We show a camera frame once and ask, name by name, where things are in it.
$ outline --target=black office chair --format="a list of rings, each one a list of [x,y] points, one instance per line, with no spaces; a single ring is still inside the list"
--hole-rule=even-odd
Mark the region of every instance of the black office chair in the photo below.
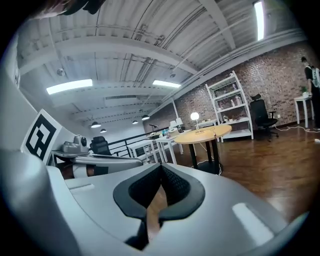
[[[106,156],[112,155],[109,150],[108,142],[103,136],[93,137],[93,140],[91,140],[90,149],[95,154]]]
[[[253,99],[253,101],[250,103],[250,107],[255,115],[254,121],[256,125],[264,128],[265,133],[268,135],[269,142],[271,141],[272,134],[275,134],[278,138],[278,133],[270,130],[270,127],[278,122],[278,119],[274,118],[276,111],[270,111],[272,117],[269,118],[265,101],[261,99],[261,95],[251,96],[251,99]]]

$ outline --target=white backpack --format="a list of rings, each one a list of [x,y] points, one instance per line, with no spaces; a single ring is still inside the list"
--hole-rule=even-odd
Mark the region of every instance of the white backpack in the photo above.
[[[307,66],[307,68],[312,70],[312,82],[314,84],[315,87],[320,89],[320,70],[317,67],[310,67]]]

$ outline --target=white ladder shelf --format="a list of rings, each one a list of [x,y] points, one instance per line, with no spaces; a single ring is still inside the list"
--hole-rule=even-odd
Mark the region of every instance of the white ladder shelf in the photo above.
[[[230,86],[232,84],[234,84],[236,86],[235,89],[233,88],[233,90],[228,93],[224,93],[222,95],[216,96],[215,92],[217,90],[222,89],[226,86]],[[253,133],[253,128],[252,128],[252,120],[251,120],[248,102],[247,102],[244,90],[242,88],[242,85],[239,82],[239,79],[238,79],[236,73],[234,71],[232,71],[232,73],[230,73],[230,76],[227,77],[226,79],[223,79],[223,80],[221,80],[211,86],[208,86],[207,84],[205,84],[205,87],[209,93],[209,96],[210,96],[210,99],[211,99],[211,102],[213,105],[213,109],[215,112],[215,116],[216,116],[216,119],[217,119],[217,122],[219,125],[220,124],[234,125],[234,124],[239,124],[239,123],[243,123],[243,122],[248,123],[248,128],[231,131],[229,134],[226,134],[225,136],[221,137],[221,141],[224,142],[224,139],[246,137],[246,136],[251,136],[251,139],[253,140],[254,133]],[[234,97],[236,95],[240,95],[240,99],[242,102],[241,104],[238,104],[238,105],[235,105],[232,107],[228,107],[228,108],[220,109],[219,101],[230,98],[230,97]],[[244,108],[246,116],[243,116],[238,120],[232,120],[232,121],[228,121],[228,122],[223,123],[224,119],[222,117],[222,113],[226,113],[230,110],[234,110],[237,108]]]

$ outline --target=green plant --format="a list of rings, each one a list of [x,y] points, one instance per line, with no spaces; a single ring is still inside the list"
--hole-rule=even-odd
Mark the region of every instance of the green plant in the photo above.
[[[307,87],[306,87],[306,86],[301,86],[300,91],[301,91],[302,93],[305,93],[305,92],[307,92],[308,90],[307,90]]]

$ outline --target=chair armrest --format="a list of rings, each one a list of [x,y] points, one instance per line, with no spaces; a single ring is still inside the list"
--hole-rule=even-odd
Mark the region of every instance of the chair armrest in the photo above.
[[[274,118],[276,111],[269,111],[269,113],[271,113],[272,118]]]

